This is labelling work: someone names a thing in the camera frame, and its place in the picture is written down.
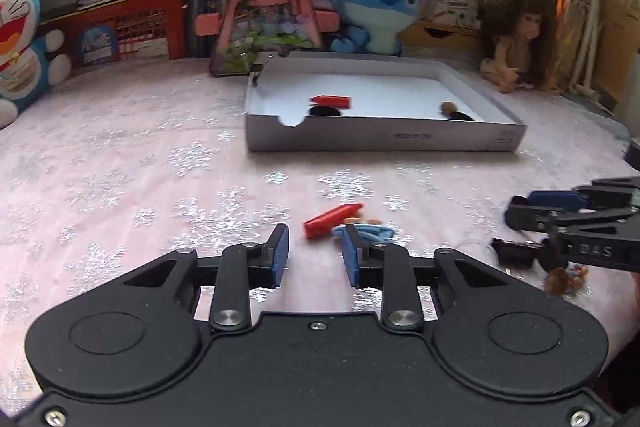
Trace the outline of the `blue figure fridge magnet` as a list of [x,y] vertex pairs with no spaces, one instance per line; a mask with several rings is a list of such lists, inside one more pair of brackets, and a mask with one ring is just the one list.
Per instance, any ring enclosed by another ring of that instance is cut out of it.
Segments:
[[396,237],[396,230],[383,225],[378,220],[363,220],[359,217],[346,218],[341,225],[331,229],[332,239],[342,239],[346,235],[347,225],[352,225],[357,236],[366,243],[392,243]]

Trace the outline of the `black binder clip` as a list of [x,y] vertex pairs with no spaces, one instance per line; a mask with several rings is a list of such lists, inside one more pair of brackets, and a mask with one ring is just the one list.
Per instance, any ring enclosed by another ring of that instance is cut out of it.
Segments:
[[530,269],[547,243],[527,241],[523,243],[491,239],[490,248],[497,256],[499,265],[507,268]]

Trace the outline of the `black round cap right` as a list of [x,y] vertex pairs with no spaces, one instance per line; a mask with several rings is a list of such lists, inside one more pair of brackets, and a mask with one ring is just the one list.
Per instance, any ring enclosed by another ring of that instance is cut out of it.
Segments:
[[448,118],[456,121],[473,121],[471,116],[462,112],[452,112],[448,115]]

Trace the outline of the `black round cap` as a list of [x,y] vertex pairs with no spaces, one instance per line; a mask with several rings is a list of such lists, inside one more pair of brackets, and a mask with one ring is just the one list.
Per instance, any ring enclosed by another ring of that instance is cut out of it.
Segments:
[[448,118],[456,121],[473,121],[471,116],[462,112],[452,112],[448,115]]
[[311,106],[308,114],[310,116],[341,116],[342,112],[336,107],[315,105]]

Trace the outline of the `brown haired doll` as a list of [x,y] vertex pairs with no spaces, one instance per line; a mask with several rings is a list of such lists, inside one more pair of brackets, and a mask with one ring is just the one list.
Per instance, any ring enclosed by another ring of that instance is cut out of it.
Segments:
[[494,0],[480,22],[480,75],[501,93],[536,89],[549,61],[549,0]]

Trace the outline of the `black round cap left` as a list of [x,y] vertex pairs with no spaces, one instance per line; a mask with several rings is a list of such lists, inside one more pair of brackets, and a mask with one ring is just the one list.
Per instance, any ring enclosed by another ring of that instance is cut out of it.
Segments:
[[336,107],[315,105],[311,106],[308,114],[310,116],[341,116],[342,112]]

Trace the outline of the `white cardboard tray box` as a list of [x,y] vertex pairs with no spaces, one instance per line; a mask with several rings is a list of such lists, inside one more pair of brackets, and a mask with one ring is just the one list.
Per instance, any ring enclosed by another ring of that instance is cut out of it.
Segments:
[[[341,116],[310,116],[309,99],[352,99]],[[473,121],[440,111],[452,102]],[[506,152],[526,126],[480,81],[431,60],[371,54],[264,53],[250,72],[245,140],[251,152]]]

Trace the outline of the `wooden drawer box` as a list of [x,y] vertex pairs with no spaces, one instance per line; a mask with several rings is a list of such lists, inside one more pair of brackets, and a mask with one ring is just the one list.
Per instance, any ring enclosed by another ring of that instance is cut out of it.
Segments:
[[480,52],[480,33],[475,29],[417,20],[398,35],[404,46]]

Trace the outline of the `white colourful pencil box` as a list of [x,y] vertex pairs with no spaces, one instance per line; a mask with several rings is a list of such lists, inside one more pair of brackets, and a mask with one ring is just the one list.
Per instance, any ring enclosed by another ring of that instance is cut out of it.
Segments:
[[480,0],[420,0],[421,16],[431,23],[477,29]]

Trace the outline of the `blue Stitch plush toy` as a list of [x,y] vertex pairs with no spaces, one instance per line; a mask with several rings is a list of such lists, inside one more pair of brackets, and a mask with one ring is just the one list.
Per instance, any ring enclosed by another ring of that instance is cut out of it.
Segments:
[[398,56],[398,35],[419,17],[419,0],[330,0],[341,20],[341,33],[330,49],[336,53]]

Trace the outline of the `pink triangular dollhouse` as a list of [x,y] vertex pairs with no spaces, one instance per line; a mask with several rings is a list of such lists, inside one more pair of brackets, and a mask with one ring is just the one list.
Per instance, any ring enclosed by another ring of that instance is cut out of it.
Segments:
[[323,36],[338,28],[340,17],[312,0],[229,0],[223,13],[195,19],[195,35],[216,39],[209,61],[215,77],[249,74],[262,52],[321,49]]

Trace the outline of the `red plastic crate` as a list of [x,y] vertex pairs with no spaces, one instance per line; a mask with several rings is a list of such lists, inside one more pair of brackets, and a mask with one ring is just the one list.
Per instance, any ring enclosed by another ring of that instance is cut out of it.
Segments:
[[117,0],[47,20],[40,36],[64,34],[73,69],[186,56],[186,0]]

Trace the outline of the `Doraemon plush toy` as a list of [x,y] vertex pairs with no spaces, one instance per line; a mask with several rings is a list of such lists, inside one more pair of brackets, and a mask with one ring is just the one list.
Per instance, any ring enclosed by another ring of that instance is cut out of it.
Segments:
[[36,38],[39,21],[40,0],[1,0],[2,129],[72,71],[61,52],[64,34],[55,29]]

